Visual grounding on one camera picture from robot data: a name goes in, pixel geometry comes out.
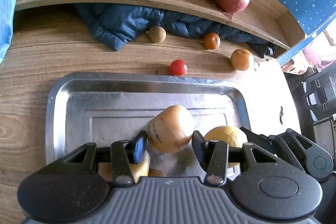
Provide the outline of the yellow lemon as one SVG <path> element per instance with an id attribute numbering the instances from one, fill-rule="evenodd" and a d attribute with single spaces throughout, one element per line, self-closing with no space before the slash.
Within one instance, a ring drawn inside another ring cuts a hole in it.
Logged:
<path id="1" fill-rule="evenodd" d="M 213 128 L 205 135 L 206 140 L 220 140 L 226 142 L 230 147 L 241 148 L 248 141 L 246 134 L 235 126 L 219 126 Z"/>

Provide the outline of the large orange persimmon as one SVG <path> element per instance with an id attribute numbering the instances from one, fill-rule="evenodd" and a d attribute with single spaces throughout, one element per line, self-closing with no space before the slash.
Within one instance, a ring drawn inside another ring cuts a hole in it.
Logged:
<path id="1" fill-rule="evenodd" d="M 254 64 L 254 57 L 246 49 L 238 49 L 231 54 L 231 64 L 238 71 L 246 71 Z"/>

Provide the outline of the small orange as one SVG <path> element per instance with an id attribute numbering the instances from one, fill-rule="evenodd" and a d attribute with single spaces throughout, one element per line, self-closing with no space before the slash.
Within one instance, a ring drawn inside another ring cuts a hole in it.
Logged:
<path id="1" fill-rule="evenodd" d="M 207 50 L 215 50 L 221 44 L 221 38 L 216 33 L 206 34 L 203 38 L 203 45 Z"/>

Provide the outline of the brown longan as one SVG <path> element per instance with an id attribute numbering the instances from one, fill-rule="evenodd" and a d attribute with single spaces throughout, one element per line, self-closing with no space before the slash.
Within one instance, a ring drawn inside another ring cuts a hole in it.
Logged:
<path id="1" fill-rule="evenodd" d="M 161 43 L 166 39 L 166 31 L 164 28 L 160 26 L 153 26 L 148 32 L 147 32 L 150 40 L 154 43 Z"/>

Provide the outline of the metal baking tray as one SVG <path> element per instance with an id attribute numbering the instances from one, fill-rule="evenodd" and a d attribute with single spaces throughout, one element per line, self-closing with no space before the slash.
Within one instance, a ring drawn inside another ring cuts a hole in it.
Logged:
<path id="1" fill-rule="evenodd" d="M 160 75 L 76 72 L 52 87 L 46 112 L 46 161 L 84 143 L 131 140 L 165 108 L 181 105 L 201 134 L 218 126 L 250 127 L 245 100 L 232 83 Z"/>

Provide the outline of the pink floral cushion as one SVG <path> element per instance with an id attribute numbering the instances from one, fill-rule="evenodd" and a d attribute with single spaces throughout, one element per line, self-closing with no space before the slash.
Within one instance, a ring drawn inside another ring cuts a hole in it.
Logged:
<path id="1" fill-rule="evenodd" d="M 309 68 L 321 71 L 333 63 L 335 63 L 335 47 L 324 50 L 304 48 L 282 65 L 281 69 L 284 73 L 303 75 Z"/>

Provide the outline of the dark blue jacket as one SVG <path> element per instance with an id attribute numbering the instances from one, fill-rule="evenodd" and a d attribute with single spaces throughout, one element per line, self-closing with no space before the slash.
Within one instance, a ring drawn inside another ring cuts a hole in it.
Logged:
<path id="1" fill-rule="evenodd" d="M 181 12 L 112 3 L 78 3 L 76 8 L 90 34 L 113 51 L 119 51 L 155 26 L 188 39 L 202 39 L 206 34 L 215 33 L 231 43 L 247 43 L 261 58 L 273 56 L 277 51 L 276 46 L 258 36 Z"/>

